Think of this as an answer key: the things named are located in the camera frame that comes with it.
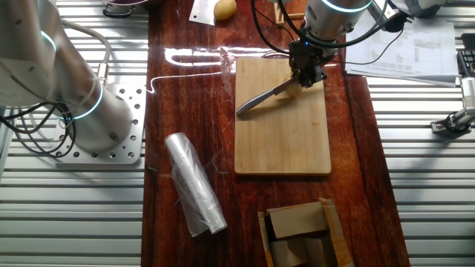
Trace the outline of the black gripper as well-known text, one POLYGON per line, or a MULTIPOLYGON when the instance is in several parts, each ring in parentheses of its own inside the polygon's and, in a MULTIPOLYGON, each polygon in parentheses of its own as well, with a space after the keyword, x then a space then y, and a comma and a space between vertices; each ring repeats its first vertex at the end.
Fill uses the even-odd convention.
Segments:
POLYGON ((288 46, 291 76, 300 86, 309 88, 327 78, 323 67, 335 57, 335 48, 315 46, 303 39, 295 39, 288 46))

